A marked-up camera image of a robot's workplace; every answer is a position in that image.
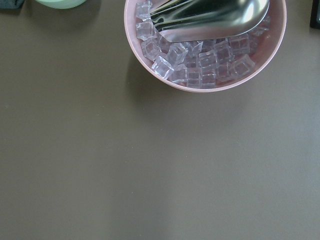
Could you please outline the steel ice scoop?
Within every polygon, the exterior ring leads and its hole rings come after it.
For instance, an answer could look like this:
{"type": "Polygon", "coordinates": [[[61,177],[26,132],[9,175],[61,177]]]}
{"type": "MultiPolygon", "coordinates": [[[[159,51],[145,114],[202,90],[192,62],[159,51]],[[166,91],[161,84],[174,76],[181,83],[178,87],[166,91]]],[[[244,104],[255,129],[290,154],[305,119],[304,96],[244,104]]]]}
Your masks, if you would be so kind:
{"type": "Polygon", "coordinates": [[[161,0],[150,18],[171,43],[221,39],[254,29],[269,6],[268,0],[161,0]]]}

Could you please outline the pink bowl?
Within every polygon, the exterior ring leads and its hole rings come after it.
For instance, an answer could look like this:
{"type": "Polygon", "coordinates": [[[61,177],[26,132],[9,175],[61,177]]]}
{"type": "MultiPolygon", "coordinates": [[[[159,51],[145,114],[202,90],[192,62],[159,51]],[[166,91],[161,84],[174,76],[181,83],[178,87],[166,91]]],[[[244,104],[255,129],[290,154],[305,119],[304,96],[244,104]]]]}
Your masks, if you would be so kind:
{"type": "Polygon", "coordinates": [[[141,41],[136,38],[136,16],[135,8],[137,0],[127,0],[124,5],[124,29],[129,46],[135,55],[135,58],[139,61],[139,64],[145,68],[154,78],[163,82],[164,84],[173,87],[175,89],[191,92],[191,93],[213,93],[218,91],[224,91],[227,89],[239,86],[257,76],[274,58],[276,55],[285,35],[287,25],[287,6],[284,0],[271,0],[268,10],[268,15],[271,17],[270,29],[268,33],[262,35],[262,39],[259,42],[258,48],[251,59],[255,62],[254,71],[248,74],[246,77],[239,80],[229,81],[226,83],[218,83],[215,88],[212,89],[198,89],[189,88],[183,85],[178,85],[166,80],[152,70],[152,62],[145,58],[141,50],[141,41]]]}

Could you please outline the clear ice cubes pile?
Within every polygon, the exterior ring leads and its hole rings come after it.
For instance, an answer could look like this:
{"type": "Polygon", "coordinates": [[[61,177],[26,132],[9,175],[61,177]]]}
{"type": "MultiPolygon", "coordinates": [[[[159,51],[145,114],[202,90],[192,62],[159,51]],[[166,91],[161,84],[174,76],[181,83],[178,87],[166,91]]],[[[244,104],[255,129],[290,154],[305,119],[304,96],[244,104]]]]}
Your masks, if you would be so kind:
{"type": "Polygon", "coordinates": [[[237,36],[217,39],[169,42],[154,27],[151,8],[160,0],[140,0],[135,4],[135,32],[151,69],[171,83],[193,89],[212,89],[218,81],[243,78],[253,71],[251,54],[255,37],[268,30],[270,18],[237,36]]]}

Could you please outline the grey folded cloth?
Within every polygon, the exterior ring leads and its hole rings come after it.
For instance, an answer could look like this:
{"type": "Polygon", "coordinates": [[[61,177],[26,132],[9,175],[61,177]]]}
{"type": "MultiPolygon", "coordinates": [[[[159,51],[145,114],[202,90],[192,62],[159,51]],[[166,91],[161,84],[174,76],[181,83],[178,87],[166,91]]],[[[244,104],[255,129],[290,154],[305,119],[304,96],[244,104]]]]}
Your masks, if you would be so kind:
{"type": "Polygon", "coordinates": [[[24,0],[0,0],[1,10],[15,10],[20,9],[24,4],[24,0]]]}

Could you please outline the mint green bowl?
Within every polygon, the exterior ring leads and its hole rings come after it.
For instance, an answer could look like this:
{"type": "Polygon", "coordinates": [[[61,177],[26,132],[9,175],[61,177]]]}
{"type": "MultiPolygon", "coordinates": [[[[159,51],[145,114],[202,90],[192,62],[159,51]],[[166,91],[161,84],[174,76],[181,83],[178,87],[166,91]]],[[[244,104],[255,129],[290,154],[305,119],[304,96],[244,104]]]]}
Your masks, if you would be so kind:
{"type": "Polygon", "coordinates": [[[36,0],[36,2],[54,9],[71,9],[80,6],[86,0],[36,0]]]}

